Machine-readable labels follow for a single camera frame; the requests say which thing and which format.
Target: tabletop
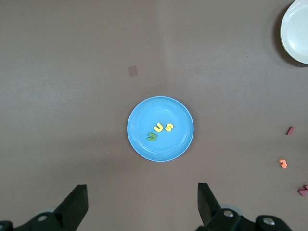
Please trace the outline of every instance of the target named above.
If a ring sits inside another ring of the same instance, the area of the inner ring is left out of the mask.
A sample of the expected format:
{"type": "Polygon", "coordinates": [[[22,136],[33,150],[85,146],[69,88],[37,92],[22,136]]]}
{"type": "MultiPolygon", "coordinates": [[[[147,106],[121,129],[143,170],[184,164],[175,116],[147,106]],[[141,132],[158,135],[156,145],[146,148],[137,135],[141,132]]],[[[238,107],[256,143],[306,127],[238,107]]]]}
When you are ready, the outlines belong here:
{"type": "Polygon", "coordinates": [[[308,69],[280,41],[292,2],[1,1],[0,220],[22,225],[87,184],[79,231],[193,231],[206,182],[249,220],[306,230],[308,69]],[[194,123],[162,163],[127,136],[158,95],[194,123]]]}

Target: pink foam piece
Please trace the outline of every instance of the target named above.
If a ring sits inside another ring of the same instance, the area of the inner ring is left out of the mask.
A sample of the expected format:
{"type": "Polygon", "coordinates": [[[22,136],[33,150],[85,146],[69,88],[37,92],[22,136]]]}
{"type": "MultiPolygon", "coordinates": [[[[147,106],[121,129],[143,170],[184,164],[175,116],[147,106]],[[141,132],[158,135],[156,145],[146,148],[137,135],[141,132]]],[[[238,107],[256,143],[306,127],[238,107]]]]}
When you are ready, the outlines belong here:
{"type": "Polygon", "coordinates": [[[306,196],[306,194],[308,193],[308,185],[303,186],[305,189],[299,189],[297,190],[302,196],[306,196]]]}
{"type": "Polygon", "coordinates": [[[286,135],[291,135],[292,132],[294,131],[294,129],[295,129],[294,127],[289,127],[289,129],[288,129],[286,135]]]}

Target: screw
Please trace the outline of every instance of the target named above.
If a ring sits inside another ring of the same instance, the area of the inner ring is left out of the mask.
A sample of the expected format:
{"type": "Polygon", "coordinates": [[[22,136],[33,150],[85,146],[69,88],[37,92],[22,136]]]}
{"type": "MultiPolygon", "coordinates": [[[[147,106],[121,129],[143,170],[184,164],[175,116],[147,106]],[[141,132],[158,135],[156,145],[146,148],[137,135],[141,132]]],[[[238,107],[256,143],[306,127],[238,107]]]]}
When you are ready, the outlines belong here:
{"type": "Polygon", "coordinates": [[[229,218],[233,217],[233,213],[230,210],[225,210],[223,212],[223,215],[225,215],[226,217],[229,217],[229,218]]]}
{"type": "Polygon", "coordinates": [[[275,222],[271,218],[263,218],[263,222],[267,225],[275,225],[275,222]]]}
{"type": "Polygon", "coordinates": [[[43,215],[43,216],[40,216],[37,221],[40,222],[40,221],[44,221],[47,219],[47,216],[43,215]]]}

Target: blue plate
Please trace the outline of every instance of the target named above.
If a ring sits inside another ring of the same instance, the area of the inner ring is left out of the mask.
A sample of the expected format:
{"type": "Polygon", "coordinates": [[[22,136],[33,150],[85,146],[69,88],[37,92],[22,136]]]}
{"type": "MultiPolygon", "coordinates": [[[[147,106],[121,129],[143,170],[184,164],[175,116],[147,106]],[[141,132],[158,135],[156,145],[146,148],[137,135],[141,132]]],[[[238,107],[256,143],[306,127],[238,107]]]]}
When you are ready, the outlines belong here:
{"type": "Polygon", "coordinates": [[[183,154],[191,144],[193,120],[179,101],[155,96],[142,101],[131,112],[127,134],[131,146],[144,158],[169,161],[183,154]]]}

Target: plate rim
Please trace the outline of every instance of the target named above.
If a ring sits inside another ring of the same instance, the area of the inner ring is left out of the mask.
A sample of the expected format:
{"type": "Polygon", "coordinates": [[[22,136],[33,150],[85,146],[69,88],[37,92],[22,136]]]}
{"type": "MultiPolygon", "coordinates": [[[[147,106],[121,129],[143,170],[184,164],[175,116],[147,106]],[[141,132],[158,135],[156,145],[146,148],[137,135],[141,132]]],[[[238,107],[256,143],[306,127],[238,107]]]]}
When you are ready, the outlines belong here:
{"type": "Polygon", "coordinates": [[[280,26],[280,40],[281,40],[281,43],[282,43],[282,46],[284,48],[284,50],[288,53],[288,55],[290,55],[293,59],[297,60],[298,62],[300,63],[303,63],[303,64],[308,64],[308,54],[307,54],[307,59],[306,60],[301,60],[300,58],[298,57],[294,57],[294,53],[292,53],[291,51],[294,51],[294,49],[289,49],[289,47],[287,47],[285,44],[284,44],[284,37],[286,37],[286,30],[282,30],[283,27],[286,26],[286,20],[287,18],[289,18],[289,16],[292,14],[292,12],[294,11],[294,7],[297,5],[297,4],[300,4],[304,2],[304,4],[307,4],[308,5],[308,0],[295,0],[290,6],[289,8],[287,9],[287,11],[284,13],[284,16],[282,18],[282,22],[281,22],[281,26],[280,26]]]}
{"type": "Polygon", "coordinates": [[[128,136],[128,140],[129,140],[129,143],[130,143],[131,147],[135,150],[135,152],[137,152],[137,153],[138,153],[140,156],[142,156],[143,158],[145,158],[145,159],[147,159],[147,160],[154,161],[154,162],[167,162],[167,161],[171,161],[171,160],[174,160],[174,159],[180,157],[180,156],[181,156],[184,152],[186,152],[186,150],[190,147],[190,145],[191,145],[191,143],[192,143],[192,141],[193,141],[193,134],[194,134],[194,123],[193,123],[193,117],[192,117],[191,113],[188,111],[188,109],[186,108],[186,106],[185,106],[184,104],[182,104],[182,103],[181,103],[180,101],[178,101],[177,99],[174,99],[174,98],[169,97],[169,96],[158,95],[158,96],[152,96],[152,97],[150,97],[150,98],[146,98],[146,99],[142,100],[141,102],[139,102],[139,103],[134,107],[134,109],[131,111],[131,113],[130,113],[130,115],[129,115],[129,117],[128,117],[128,122],[127,122],[127,136],[128,136]],[[172,159],[168,159],[168,160],[152,160],[152,159],[150,159],[150,158],[148,158],[148,157],[142,155],[141,153],[139,153],[139,152],[135,149],[135,147],[133,146],[133,144],[132,144],[132,142],[131,142],[131,140],[130,140],[129,134],[128,134],[128,130],[129,130],[129,121],[131,120],[131,117],[132,117],[133,112],[138,108],[138,106],[139,106],[140,104],[144,103],[145,101],[149,101],[149,100],[152,100],[152,99],[155,99],[155,98],[166,98],[166,99],[170,99],[170,100],[172,100],[172,101],[175,101],[175,102],[179,103],[179,104],[186,110],[186,112],[188,113],[189,119],[190,119],[191,124],[192,124],[192,135],[191,135],[191,138],[190,138],[190,140],[189,140],[189,143],[188,143],[187,147],[185,147],[185,149],[184,149],[179,155],[175,156],[175,157],[172,158],[172,159]]]}

